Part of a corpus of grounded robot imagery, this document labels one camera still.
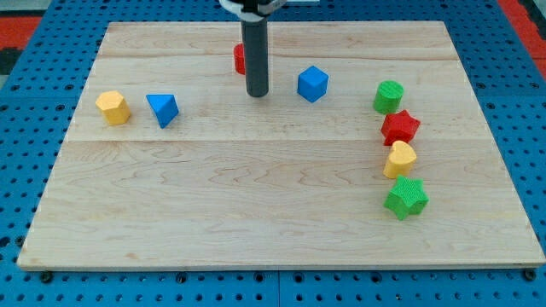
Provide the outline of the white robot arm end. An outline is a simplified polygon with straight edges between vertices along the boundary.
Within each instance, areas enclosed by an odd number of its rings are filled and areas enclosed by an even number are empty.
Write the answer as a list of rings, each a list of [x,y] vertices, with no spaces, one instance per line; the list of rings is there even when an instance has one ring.
[[[280,9],[287,0],[219,0],[221,7],[240,20],[257,22]]]

